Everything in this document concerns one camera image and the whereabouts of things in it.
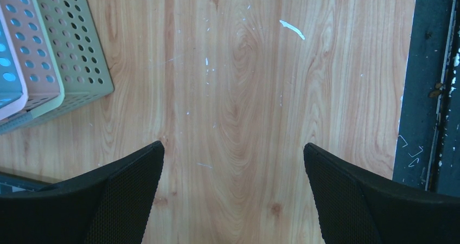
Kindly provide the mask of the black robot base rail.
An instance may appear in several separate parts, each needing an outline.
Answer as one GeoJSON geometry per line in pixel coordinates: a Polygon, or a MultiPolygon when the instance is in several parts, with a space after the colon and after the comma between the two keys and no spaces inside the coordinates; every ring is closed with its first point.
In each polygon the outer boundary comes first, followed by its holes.
{"type": "Polygon", "coordinates": [[[459,0],[416,0],[392,179],[459,196],[459,0]]]}

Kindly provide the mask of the blue perforated tray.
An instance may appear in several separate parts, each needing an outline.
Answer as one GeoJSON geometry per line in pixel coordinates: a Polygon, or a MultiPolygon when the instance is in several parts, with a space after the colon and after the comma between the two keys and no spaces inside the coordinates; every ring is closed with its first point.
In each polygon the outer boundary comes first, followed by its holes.
{"type": "Polygon", "coordinates": [[[4,108],[23,95],[20,81],[17,56],[14,46],[4,23],[1,23],[1,108],[4,108]]]}

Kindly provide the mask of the green perforated tray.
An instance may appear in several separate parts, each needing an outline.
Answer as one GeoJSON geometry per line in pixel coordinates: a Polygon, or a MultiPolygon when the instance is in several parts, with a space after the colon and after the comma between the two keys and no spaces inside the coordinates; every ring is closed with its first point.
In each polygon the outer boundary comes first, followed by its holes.
{"type": "Polygon", "coordinates": [[[1,133],[46,123],[113,92],[87,0],[37,0],[65,89],[63,103],[38,119],[24,109],[1,121],[1,133]]]}

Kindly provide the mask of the pink perforated tray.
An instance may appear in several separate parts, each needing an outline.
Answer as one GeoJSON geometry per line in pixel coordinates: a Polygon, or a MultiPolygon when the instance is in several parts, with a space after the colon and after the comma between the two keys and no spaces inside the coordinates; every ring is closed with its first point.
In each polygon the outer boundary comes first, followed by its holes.
{"type": "Polygon", "coordinates": [[[58,108],[65,89],[37,0],[1,0],[28,90],[24,117],[38,119],[58,108]]]}

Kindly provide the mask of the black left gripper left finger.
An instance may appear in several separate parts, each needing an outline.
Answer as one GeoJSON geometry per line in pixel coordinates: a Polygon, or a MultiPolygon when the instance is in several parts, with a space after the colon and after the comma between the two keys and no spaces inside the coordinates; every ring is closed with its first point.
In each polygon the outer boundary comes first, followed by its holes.
{"type": "Polygon", "coordinates": [[[1,243],[141,243],[164,154],[156,141],[38,191],[1,194],[1,243]]]}

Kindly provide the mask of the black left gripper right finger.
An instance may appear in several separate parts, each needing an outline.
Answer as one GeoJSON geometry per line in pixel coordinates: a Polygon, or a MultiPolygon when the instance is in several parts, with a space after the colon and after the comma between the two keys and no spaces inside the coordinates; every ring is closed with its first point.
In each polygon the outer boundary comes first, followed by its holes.
{"type": "Polygon", "coordinates": [[[305,172],[325,243],[459,243],[459,198],[412,188],[308,143],[305,172]]]}

